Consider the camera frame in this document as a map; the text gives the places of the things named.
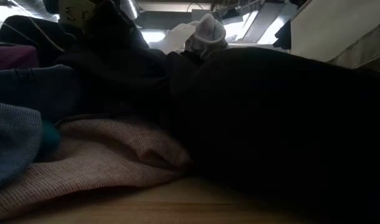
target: wooden floor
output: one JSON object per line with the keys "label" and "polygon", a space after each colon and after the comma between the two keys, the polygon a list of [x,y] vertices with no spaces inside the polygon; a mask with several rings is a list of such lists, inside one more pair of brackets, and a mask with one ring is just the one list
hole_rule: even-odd
{"label": "wooden floor", "polygon": [[3,223],[311,223],[199,178],[147,190],[93,190],[53,200]]}

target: clothing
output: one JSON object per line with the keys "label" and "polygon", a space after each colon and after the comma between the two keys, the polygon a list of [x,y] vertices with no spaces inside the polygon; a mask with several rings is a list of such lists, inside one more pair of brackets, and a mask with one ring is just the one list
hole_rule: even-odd
{"label": "clothing", "polygon": [[39,62],[34,47],[0,47],[0,70],[37,67]]}
{"label": "clothing", "polygon": [[153,124],[137,118],[62,123],[53,159],[31,164],[0,190],[0,219],[72,192],[101,187],[150,187],[184,174],[184,148]]}
{"label": "clothing", "polygon": [[188,59],[189,61],[191,61],[198,67],[201,66],[205,62],[204,60],[201,59],[199,55],[191,51],[185,50],[181,52],[180,55],[185,57],[186,59]]}
{"label": "clothing", "polygon": [[[45,5],[46,11],[51,14],[58,14],[58,0],[42,0]],[[95,4],[99,4],[104,0],[89,0]],[[113,2],[119,6],[121,4],[121,0],[113,0]]]}
{"label": "clothing", "polygon": [[194,86],[198,76],[195,75],[199,66],[182,54],[171,52],[166,56],[166,75],[169,77],[169,92],[173,99],[183,95]]}
{"label": "clothing", "polygon": [[292,37],[290,33],[290,20],[287,21],[281,29],[275,34],[278,39],[273,43],[274,47],[280,47],[284,50],[292,48]]}
{"label": "clothing", "polygon": [[49,67],[82,35],[82,30],[68,24],[27,16],[11,16],[1,27],[0,46],[33,46],[36,48],[40,67]]}
{"label": "clothing", "polygon": [[170,129],[202,176],[332,218],[374,217],[380,74],[257,48],[182,70]]}
{"label": "clothing", "polygon": [[0,103],[0,186],[17,177],[35,158],[42,138],[36,110]]}
{"label": "clothing", "polygon": [[64,65],[0,71],[0,102],[37,110],[56,121],[78,112],[80,83]]}
{"label": "clothing", "polygon": [[205,14],[200,21],[193,21],[195,33],[186,41],[185,50],[198,54],[207,60],[212,52],[228,49],[226,29],[211,14]]}
{"label": "clothing", "polygon": [[303,6],[303,4],[307,2],[307,0],[289,0],[289,1],[292,4],[295,4],[297,8],[300,8],[301,6]]}
{"label": "clothing", "polygon": [[169,102],[165,54],[148,49],[136,26],[110,1],[97,5],[86,27],[86,37],[55,61],[80,75],[81,111],[116,113],[124,103],[160,124]]}

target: black fabric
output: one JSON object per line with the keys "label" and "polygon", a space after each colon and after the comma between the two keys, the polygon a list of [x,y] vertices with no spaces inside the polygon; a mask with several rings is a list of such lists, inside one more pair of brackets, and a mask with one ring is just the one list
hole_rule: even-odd
{"label": "black fabric", "polygon": [[193,76],[171,128],[201,175],[331,219],[374,217],[380,74],[251,48],[215,53]]}
{"label": "black fabric", "polygon": [[289,0],[290,3],[295,4],[297,8],[300,8],[307,2],[307,0]]}
{"label": "black fabric", "polygon": [[[51,14],[58,14],[58,0],[42,0],[43,4],[45,5],[46,11]],[[99,4],[100,2],[104,0],[89,0],[90,2],[93,2],[95,4]],[[120,0],[113,0],[115,5],[120,6],[121,1]]]}
{"label": "black fabric", "polygon": [[204,63],[204,61],[200,57],[200,54],[196,54],[194,52],[185,50],[182,53],[180,53],[180,55],[194,63],[196,66],[201,66]]}
{"label": "black fabric", "polygon": [[287,21],[281,29],[275,34],[275,37],[278,38],[273,43],[274,47],[280,47],[284,50],[290,50],[292,48],[292,33],[290,31],[290,20]]}
{"label": "black fabric", "polygon": [[199,68],[191,60],[176,52],[171,52],[166,56],[165,67],[170,82],[170,94],[174,98],[179,97],[182,92],[191,88],[196,77],[194,74]]}
{"label": "black fabric", "polygon": [[72,67],[81,76],[82,110],[117,112],[131,105],[157,124],[169,102],[165,57],[148,49],[133,22],[111,1],[97,5],[85,35],[54,63]]}

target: blue knit fabric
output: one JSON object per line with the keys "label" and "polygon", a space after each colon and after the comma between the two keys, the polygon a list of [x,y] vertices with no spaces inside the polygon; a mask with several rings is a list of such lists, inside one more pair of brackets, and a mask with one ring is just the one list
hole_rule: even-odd
{"label": "blue knit fabric", "polygon": [[0,186],[34,160],[41,140],[38,111],[0,103]]}
{"label": "blue knit fabric", "polygon": [[37,110],[42,119],[57,121],[71,115],[79,99],[79,79],[70,67],[0,71],[0,102]]}

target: pink knit fabric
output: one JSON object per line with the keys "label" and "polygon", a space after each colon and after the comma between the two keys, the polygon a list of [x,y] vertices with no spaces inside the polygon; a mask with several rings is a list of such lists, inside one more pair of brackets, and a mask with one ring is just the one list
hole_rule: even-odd
{"label": "pink knit fabric", "polygon": [[180,177],[191,164],[167,133],[137,119],[91,119],[60,125],[52,161],[32,164],[0,190],[0,219],[79,190],[149,187]]}

